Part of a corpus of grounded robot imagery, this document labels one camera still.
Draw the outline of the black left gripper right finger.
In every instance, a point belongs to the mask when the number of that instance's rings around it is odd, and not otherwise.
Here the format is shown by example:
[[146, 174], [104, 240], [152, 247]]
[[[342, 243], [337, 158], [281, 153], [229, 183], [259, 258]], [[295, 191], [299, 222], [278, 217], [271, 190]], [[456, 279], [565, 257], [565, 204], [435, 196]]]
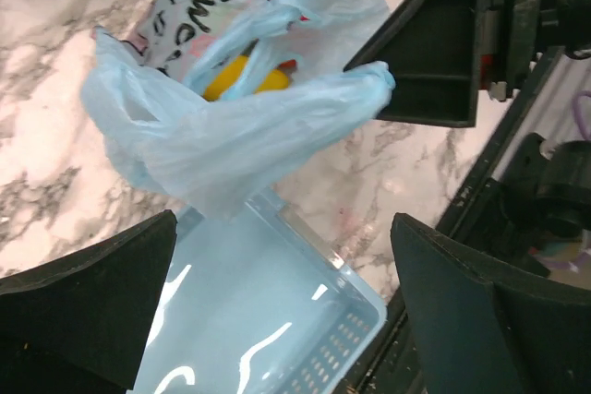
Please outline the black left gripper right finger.
[[394, 216], [392, 251], [430, 393], [587, 393], [590, 292]]

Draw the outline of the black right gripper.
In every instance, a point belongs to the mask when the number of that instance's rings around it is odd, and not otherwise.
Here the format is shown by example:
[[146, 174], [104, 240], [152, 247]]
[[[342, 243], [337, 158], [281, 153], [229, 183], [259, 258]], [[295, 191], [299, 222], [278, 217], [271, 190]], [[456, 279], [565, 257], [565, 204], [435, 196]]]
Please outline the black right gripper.
[[[509, 99], [550, 47], [590, 57], [590, 0], [487, 0], [480, 88]], [[384, 62], [395, 79], [384, 121], [469, 127], [476, 121], [478, 0], [404, 0], [346, 69]]]

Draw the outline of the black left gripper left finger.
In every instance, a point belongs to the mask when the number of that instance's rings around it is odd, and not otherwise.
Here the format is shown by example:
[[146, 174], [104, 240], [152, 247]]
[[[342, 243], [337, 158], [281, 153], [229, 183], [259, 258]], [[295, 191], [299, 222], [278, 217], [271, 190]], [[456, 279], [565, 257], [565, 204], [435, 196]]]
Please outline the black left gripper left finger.
[[1, 280], [4, 393], [125, 393], [175, 249], [165, 210], [98, 244]]

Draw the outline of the yellow fake fruit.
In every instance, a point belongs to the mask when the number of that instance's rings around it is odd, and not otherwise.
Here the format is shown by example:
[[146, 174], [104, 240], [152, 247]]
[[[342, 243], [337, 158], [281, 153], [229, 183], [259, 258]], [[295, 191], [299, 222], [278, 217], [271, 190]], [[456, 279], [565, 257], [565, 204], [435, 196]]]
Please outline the yellow fake fruit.
[[291, 78], [286, 68], [295, 67], [295, 62], [282, 64], [274, 69], [255, 72], [254, 68], [247, 68], [248, 56], [239, 55], [229, 62], [210, 85], [201, 94], [206, 101], [218, 101], [229, 90], [238, 97], [271, 90], [285, 90], [291, 84]]

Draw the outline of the light blue plastic bag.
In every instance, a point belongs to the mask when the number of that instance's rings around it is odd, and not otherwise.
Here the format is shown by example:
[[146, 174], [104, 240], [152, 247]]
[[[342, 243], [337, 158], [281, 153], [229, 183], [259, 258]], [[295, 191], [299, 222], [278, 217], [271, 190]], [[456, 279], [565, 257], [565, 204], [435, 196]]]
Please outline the light blue plastic bag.
[[348, 62], [385, 0], [154, 0], [124, 40], [95, 32], [81, 100], [133, 186], [238, 211], [373, 119], [395, 82]]

